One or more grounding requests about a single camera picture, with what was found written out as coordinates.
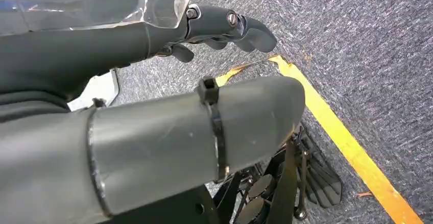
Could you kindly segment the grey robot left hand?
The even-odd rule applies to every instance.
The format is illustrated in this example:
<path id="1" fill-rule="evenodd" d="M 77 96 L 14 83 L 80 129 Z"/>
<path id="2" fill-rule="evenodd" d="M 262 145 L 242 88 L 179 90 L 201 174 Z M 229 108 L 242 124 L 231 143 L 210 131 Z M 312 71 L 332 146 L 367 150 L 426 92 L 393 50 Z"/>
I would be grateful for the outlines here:
<path id="1" fill-rule="evenodd" d="M 117 107 L 71 111 L 98 74 L 154 56 L 188 62 L 183 43 L 270 52 L 260 21 L 192 5 L 177 27 L 147 22 L 1 37 L 1 223 L 217 222 L 205 184 L 273 155 L 305 108 L 289 77 L 261 77 Z"/>

